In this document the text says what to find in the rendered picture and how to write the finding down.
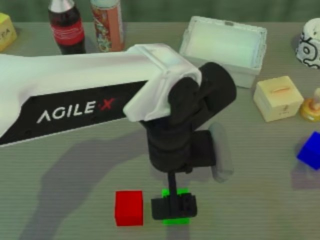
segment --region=robotic arm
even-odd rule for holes
[[[176,173],[228,174],[217,151],[222,133],[196,131],[236,99],[216,63],[198,69],[164,44],[138,44],[113,53],[3,54],[0,73],[0,146],[122,118],[140,122],[151,164],[168,175],[170,195],[152,200],[156,220],[197,215],[195,196],[177,195]]]

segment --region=black and white patterned cup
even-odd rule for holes
[[[320,70],[320,18],[311,19],[304,25],[295,56],[309,68]]]

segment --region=coca-cola bottle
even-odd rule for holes
[[[63,55],[85,54],[85,32],[73,0],[51,0],[48,8],[54,39]]]

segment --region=soda bottle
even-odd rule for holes
[[[101,52],[125,47],[120,0],[90,0],[97,45]]]
[[[73,0],[51,0],[49,21],[54,39],[63,55],[85,54],[85,31]]]

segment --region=yellow box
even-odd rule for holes
[[[304,98],[290,77],[281,76],[259,81],[253,101],[264,120],[271,122],[295,116]]]
[[[10,17],[0,12],[0,52],[17,38],[17,32]]]

